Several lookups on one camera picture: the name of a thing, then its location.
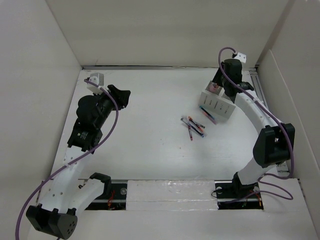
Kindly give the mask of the pink eraser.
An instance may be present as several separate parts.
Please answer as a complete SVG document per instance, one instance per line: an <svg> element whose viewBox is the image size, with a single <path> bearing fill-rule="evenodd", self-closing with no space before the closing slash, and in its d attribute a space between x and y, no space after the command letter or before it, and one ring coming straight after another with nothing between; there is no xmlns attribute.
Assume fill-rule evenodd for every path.
<svg viewBox="0 0 320 240"><path fill-rule="evenodd" d="M209 90L211 93L215 93L215 92L219 91L219 89L220 89L220 87L219 87L218 85L214 85L214 84L212 84L212 85L208 88L208 90Z"/></svg>

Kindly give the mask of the red capped pen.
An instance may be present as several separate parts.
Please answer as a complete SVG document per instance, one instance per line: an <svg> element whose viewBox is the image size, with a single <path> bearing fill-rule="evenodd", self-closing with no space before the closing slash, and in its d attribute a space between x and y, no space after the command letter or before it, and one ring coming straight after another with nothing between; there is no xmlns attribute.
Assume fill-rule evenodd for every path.
<svg viewBox="0 0 320 240"><path fill-rule="evenodd" d="M193 141L192 129L190 123L187 123L190 141Z"/></svg>

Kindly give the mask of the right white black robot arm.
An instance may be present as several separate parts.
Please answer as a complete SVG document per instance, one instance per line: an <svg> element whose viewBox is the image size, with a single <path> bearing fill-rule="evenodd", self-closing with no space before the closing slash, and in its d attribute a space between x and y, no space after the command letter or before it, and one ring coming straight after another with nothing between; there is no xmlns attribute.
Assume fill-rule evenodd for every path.
<svg viewBox="0 0 320 240"><path fill-rule="evenodd" d="M243 81L240 60L230 58L220 62L212 81L224 89L226 96L245 113L258 133L252 159L234 174L232 183L221 190L222 194L228 193L231 198L245 198L275 165L294 161L295 127L281 122L270 113L253 86Z"/></svg>

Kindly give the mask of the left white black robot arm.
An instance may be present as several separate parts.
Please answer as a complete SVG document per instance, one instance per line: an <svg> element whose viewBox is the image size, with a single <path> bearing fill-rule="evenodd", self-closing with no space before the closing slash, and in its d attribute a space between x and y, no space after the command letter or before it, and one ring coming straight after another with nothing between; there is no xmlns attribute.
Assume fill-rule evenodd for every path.
<svg viewBox="0 0 320 240"><path fill-rule="evenodd" d="M79 215L96 198L107 198L112 191L111 177L95 172L88 183L76 189L78 179L91 155L106 138L101 128L112 111L116 114L127 107L130 90L114 85L107 89L92 84L93 94L78 101L76 121L63 159L63 166L50 176L52 184L37 205L30 205L26 217L35 230L67 240L73 234Z"/></svg>

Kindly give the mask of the white two-slot pen holder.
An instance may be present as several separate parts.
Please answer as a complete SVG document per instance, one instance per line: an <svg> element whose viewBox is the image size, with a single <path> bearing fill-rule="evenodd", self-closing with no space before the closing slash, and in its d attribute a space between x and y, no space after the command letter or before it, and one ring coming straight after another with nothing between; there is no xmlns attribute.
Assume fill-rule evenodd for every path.
<svg viewBox="0 0 320 240"><path fill-rule="evenodd" d="M209 87L212 84L217 85L213 81L210 81L202 90L198 107L202 106L207 110L215 118L216 122L219 119L228 120L233 114L236 105L226 96L222 87L217 92L210 92Z"/></svg>

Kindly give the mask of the orange tipped clear pen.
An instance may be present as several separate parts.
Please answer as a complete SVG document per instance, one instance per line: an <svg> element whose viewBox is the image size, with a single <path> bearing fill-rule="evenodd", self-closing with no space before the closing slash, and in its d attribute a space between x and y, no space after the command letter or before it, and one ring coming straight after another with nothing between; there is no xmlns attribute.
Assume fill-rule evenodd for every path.
<svg viewBox="0 0 320 240"><path fill-rule="evenodd" d="M192 122L192 123L193 123L194 125L196 125L197 127L203 128L203 129L206 128L204 125L202 125L202 124L196 122L195 120L193 120L193 118L192 118L191 116L188 116L188 119L189 119L190 122Z"/></svg>

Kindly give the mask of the blue clear pen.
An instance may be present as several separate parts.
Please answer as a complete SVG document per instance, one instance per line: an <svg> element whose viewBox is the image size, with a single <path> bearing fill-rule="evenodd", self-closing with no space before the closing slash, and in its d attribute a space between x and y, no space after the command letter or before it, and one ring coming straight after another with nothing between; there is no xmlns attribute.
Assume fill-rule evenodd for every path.
<svg viewBox="0 0 320 240"><path fill-rule="evenodd" d="M191 125L189 122L186 123L186 125L188 126L188 128L190 130L193 130L195 133L197 133L199 136L201 136L202 138L204 138L206 136L205 133L199 131L197 128L195 128L193 125Z"/></svg>

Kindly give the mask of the aluminium rail right side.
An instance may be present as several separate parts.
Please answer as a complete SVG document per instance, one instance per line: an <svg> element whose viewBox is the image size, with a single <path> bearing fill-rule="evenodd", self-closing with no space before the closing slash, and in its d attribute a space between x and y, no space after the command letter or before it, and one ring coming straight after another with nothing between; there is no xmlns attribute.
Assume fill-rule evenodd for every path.
<svg viewBox="0 0 320 240"><path fill-rule="evenodd" d="M249 119L258 133L253 158L263 173L267 172L267 168L290 161L289 178L295 168L295 127L281 122L269 112L258 73L250 70L249 75L255 88L254 100L249 104Z"/></svg>

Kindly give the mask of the aluminium rail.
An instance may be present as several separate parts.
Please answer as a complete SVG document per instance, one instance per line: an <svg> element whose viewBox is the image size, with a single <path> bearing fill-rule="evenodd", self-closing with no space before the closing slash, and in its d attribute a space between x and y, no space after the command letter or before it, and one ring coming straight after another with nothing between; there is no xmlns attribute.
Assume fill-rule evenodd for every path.
<svg viewBox="0 0 320 240"><path fill-rule="evenodd" d="M267 172L267 168L290 161L289 178L295 168L295 127L281 122L269 112L258 73L250 70L249 75L255 88L254 100L249 104L249 119L258 133L253 158L263 173Z"/></svg>
<svg viewBox="0 0 320 240"><path fill-rule="evenodd" d="M89 179L78 179L76 184L76 189L80 190L85 184L87 184ZM126 209L126 197L128 192L128 181L124 180L111 180L111 191L108 196L99 196L94 199L90 205L86 209L91 209L95 206L98 206L102 210L106 209ZM250 207L254 207L256 209L260 208L258 203L258 199L256 194L252 191L246 197L237 199L231 198L228 193L221 193L222 189L228 187L232 183L231 180L227 181L214 181L215 190L211 193L211 196L214 197L217 201L217 207L219 208L222 204L231 203L231 207L234 208L237 203L240 204L239 208L242 209L242 205L247 205ZM46 193L50 190L50 186L47 191L43 192L42 198L46 195Z"/></svg>

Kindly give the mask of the aluminium rail front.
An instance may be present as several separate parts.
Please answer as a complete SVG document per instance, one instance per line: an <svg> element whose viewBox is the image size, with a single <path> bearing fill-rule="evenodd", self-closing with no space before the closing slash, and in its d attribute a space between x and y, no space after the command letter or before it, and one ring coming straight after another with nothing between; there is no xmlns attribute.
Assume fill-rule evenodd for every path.
<svg viewBox="0 0 320 240"><path fill-rule="evenodd" d="M85 184L87 184L89 179L78 179L76 184L76 189L80 190ZM98 206L102 210L106 209L126 209L126 197L128 192L128 181L124 180L111 180L111 191L108 196L99 196L94 199L90 205L86 209L91 209L95 206ZM242 205L247 205L250 207L254 207L256 209L260 208L258 203L258 199L256 194L252 191L246 197L237 199L231 198L228 193L221 193L222 189L228 187L232 183L231 180L227 181L214 181L215 190L211 193L211 196L214 197L217 201L217 207L219 208L222 204L231 203L231 207L234 208L237 203L240 204L239 208L242 209ZM47 191L43 192L42 198L46 195L46 193L50 190L50 186Z"/></svg>

